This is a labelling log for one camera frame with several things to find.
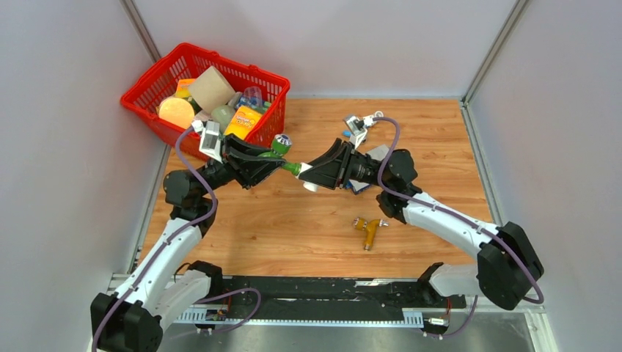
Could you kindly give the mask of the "green water faucet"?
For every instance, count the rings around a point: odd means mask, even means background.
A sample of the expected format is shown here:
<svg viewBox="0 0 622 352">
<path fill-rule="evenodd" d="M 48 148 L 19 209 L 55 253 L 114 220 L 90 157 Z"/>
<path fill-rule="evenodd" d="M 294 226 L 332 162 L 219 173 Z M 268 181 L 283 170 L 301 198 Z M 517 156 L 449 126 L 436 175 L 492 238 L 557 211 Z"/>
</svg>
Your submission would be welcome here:
<svg viewBox="0 0 622 352">
<path fill-rule="evenodd" d="M 291 147 L 291 138 L 284 133 L 279 133 L 274 136 L 271 142 L 271 149 L 268 152 L 261 153 L 260 157 L 284 159 Z M 301 171 L 301 164 L 286 161 L 281 168 L 297 177 Z"/>
</svg>

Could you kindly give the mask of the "white pipe elbow fitting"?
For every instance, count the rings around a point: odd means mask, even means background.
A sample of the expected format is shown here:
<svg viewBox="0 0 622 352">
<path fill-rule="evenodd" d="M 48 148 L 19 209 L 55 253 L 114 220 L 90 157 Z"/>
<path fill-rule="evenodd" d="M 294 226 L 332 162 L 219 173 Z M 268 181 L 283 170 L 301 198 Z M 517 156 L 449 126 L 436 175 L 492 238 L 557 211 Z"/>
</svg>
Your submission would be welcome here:
<svg viewBox="0 0 622 352">
<path fill-rule="evenodd" d="M 311 168 L 312 168 L 312 166 L 307 164 L 307 163 L 304 163 L 304 162 L 300 163 L 300 170 L 299 170 L 299 173 L 296 176 L 296 179 L 300 180 L 303 183 L 303 187 L 305 189 L 307 189 L 308 191 L 317 192 L 318 189 L 319 189 L 319 185 L 311 183 L 311 182 L 308 182 L 308 181 L 303 180 L 301 178 L 302 174 L 304 172 L 306 172 L 307 170 L 311 169 Z"/>
</svg>

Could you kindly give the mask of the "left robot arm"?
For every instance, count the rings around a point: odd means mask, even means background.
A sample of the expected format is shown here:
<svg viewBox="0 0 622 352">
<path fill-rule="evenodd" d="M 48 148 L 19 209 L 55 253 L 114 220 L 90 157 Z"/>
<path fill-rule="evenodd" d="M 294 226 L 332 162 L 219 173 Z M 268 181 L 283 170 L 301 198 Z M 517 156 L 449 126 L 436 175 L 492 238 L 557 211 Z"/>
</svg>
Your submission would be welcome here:
<svg viewBox="0 0 622 352">
<path fill-rule="evenodd" d="M 249 189 L 286 165 L 292 145 L 277 134 L 269 147 L 235 135 L 209 137 L 200 143 L 208 161 L 200 168 L 183 155 L 185 169 L 170 172 L 163 182 L 171 217 L 156 244 L 136 270 L 112 294 L 100 293 L 91 303 L 92 351 L 157 351 L 165 331 L 192 304 L 215 304 L 224 295 L 217 267 L 195 262 L 173 283 L 182 259 L 214 223 L 219 201 L 214 191 L 232 181 Z"/>
</svg>

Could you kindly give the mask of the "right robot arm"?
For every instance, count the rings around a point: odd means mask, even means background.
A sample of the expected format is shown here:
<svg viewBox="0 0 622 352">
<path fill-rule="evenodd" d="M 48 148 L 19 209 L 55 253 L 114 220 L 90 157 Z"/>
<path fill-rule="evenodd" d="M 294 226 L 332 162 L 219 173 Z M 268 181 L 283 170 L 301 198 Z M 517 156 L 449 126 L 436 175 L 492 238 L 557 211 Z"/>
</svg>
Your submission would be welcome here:
<svg viewBox="0 0 622 352">
<path fill-rule="evenodd" d="M 452 209 L 415 186 L 416 177 L 408 150 L 390 150 L 379 161 L 342 139 L 303 163 L 297 176 L 311 191 L 342 188 L 349 180 L 379 186 L 382 191 L 376 200 L 385 216 L 429 231 L 475 259 L 477 294 L 501 309 L 513 310 L 529 301 L 527 294 L 534 290 L 538 296 L 531 303 L 542 304 L 537 281 L 544 267 L 524 229 L 512 221 L 500 226 Z"/>
</svg>

